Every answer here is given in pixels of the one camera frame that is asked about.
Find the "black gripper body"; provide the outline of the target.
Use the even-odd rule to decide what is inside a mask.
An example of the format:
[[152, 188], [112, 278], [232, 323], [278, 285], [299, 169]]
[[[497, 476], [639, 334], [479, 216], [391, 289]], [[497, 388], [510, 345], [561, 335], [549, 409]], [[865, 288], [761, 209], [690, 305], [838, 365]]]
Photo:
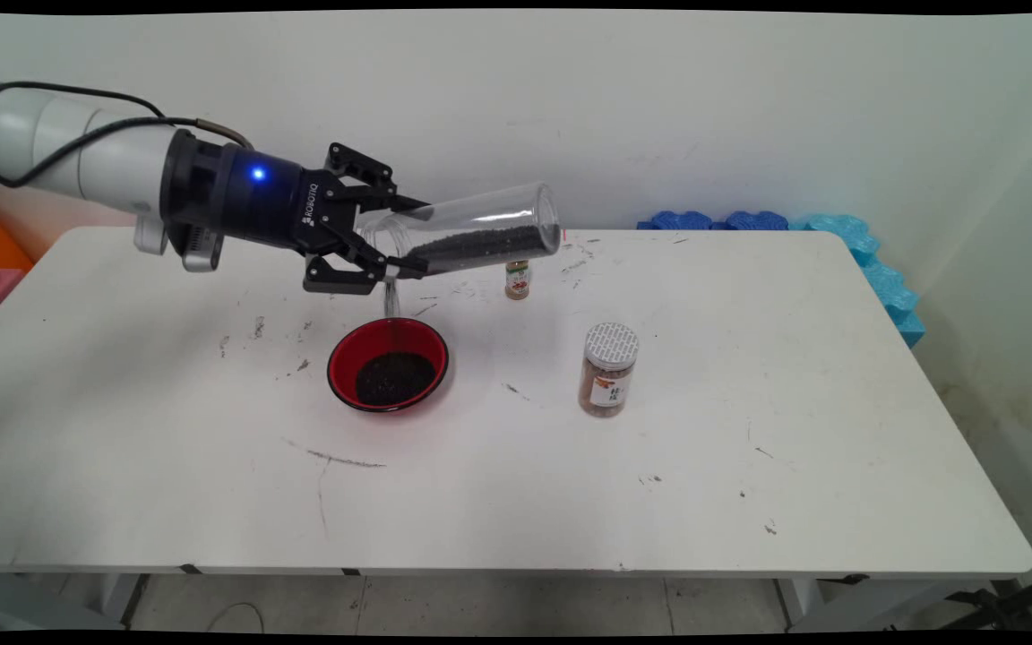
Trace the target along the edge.
[[321, 228], [343, 233], [353, 218], [326, 217], [326, 168], [258, 150], [173, 135], [161, 175], [160, 216], [178, 254], [193, 236], [240, 238], [303, 254]]

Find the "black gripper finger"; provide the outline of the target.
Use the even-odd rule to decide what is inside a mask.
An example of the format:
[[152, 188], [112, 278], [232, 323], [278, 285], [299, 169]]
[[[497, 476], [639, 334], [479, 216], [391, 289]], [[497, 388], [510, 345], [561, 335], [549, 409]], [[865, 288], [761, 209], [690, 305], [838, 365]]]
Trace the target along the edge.
[[310, 293], [367, 297], [377, 283], [419, 280], [429, 262], [380, 252], [355, 232], [321, 228], [303, 244], [307, 266], [303, 290]]
[[360, 213], [409, 212], [427, 203], [401, 195], [390, 165], [364, 152], [334, 142], [326, 158], [326, 217], [353, 218]]

